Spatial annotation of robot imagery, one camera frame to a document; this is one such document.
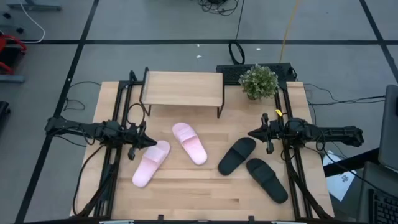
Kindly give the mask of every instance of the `white paper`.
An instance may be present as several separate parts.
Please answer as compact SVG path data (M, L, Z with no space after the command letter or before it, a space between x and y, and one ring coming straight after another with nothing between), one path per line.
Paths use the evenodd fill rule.
M341 159L334 155L331 151L328 151L328 154L333 161L338 162ZM323 166L326 166L328 164L332 164L333 161L331 161L327 156L323 158ZM347 190L351 183L354 180L354 175L350 172L345 172L342 174L334 175L331 177L326 178L326 182L328 184L328 189L329 193L331 193L333 196L335 196L339 201L342 201L344 196L347 193Z

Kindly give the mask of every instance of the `slipper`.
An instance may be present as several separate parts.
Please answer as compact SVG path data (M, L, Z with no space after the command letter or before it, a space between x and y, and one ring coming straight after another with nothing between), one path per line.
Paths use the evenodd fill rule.
M167 141L157 141L156 146L149 147L142 155L141 162L132 177L132 183L137 187L145 187L169 152L170 144Z
M246 167L250 175L261 185L274 202L286 202L287 192L268 164L261 159L251 159L246 163Z
M207 160L207 153L193 128L185 123L177 123L173 126L172 130L175 138L180 141L180 144L191 157L191 160L196 165L204 164Z
M218 164L218 172L230 175L256 148L255 140L245 137L237 140Z

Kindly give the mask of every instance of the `pink slipper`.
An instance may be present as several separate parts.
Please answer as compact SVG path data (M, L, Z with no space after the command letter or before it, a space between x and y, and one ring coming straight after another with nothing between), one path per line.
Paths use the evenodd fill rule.
M200 143L196 132L185 123L177 123L172 128L174 136L180 141L192 161L197 165L204 164L207 160L205 148Z
M167 141L157 141L156 146L149 147L142 155L141 162L132 177L132 183L137 187L145 187L169 152L170 144Z

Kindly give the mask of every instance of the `small wooden bench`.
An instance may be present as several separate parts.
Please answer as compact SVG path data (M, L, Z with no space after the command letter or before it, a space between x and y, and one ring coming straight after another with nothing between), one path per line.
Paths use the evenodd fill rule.
M149 105L215 106L217 118L224 107L222 73L160 72L145 69L139 101Z

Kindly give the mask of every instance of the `yellow cable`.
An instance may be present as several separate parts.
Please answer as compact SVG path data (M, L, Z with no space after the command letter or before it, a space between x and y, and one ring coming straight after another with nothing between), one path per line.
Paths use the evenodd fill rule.
M280 50L279 63L282 62L282 56L283 56L283 54L284 54L284 49L285 49L285 42L286 42L286 38L287 38L287 33L288 33L288 31L289 31L290 25L292 24L292 21L293 21L293 18L294 18L295 13L296 13L296 11L297 11L297 8L298 8L298 6L299 6L299 3L300 3L300 0L296 0L296 4L294 5L292 15L290 16L289 23L287 24L286 31L285 31L285 35L284 35L284 41L283 41L283 43L282 43L282 50Z

